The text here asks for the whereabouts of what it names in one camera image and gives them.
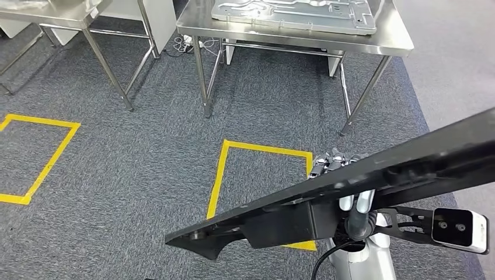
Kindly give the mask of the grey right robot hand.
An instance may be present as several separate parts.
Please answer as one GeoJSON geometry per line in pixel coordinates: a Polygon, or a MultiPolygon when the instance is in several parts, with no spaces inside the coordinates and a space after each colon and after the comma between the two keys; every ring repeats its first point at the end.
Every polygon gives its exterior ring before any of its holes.
{"type": "MultiPolygon", "coordinates": [[[[368,156],[367,153],[343,153],[333,148],[330,153],[326,152],[314,158],[308,179],[348,166],[368,156]]],[[[363,241],[372,235],[377,217],[371,211],[374,195],[375,190],[367,190],[358,195],[339,198],[340,210],[348,213],[344,220],[344,228],[351,240],[363,241]]]]}

